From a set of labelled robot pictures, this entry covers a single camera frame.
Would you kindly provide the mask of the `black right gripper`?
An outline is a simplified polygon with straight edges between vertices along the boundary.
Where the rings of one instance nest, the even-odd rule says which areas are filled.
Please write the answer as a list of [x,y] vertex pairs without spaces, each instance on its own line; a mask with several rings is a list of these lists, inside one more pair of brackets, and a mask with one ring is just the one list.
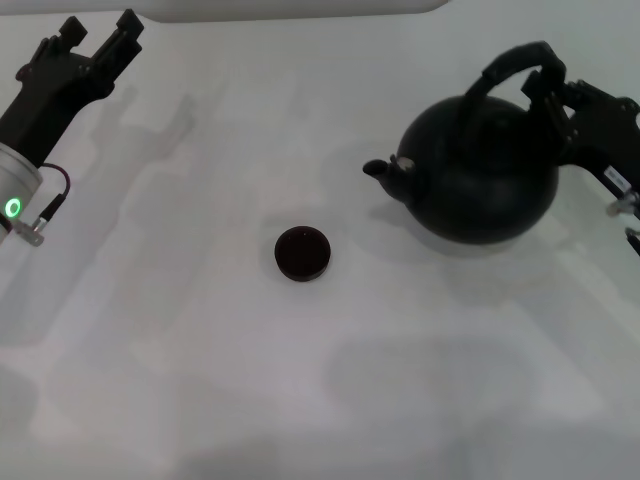
[[567,84],[564,110],[557,83],[545,70],[533,71],[522,92],[530,100],[528,116],[539,148],[551,161],[578,166],[614,196],[611,210],[639,208],[639,104],[583,81]]

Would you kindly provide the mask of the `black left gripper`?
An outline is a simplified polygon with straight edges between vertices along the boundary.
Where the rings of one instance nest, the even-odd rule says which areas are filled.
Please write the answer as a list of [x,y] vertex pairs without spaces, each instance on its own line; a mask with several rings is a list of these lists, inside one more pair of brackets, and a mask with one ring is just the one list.
[[1,143],[35,166],[42,165],[88,104],[106,98],[114,81],[141,52],[144,25],[132,9],[91,58],[69,53],[87,35],[76,16],[68,17],[57,35],[45,38],[38,59],[16,74],[21,90],[1,116]]

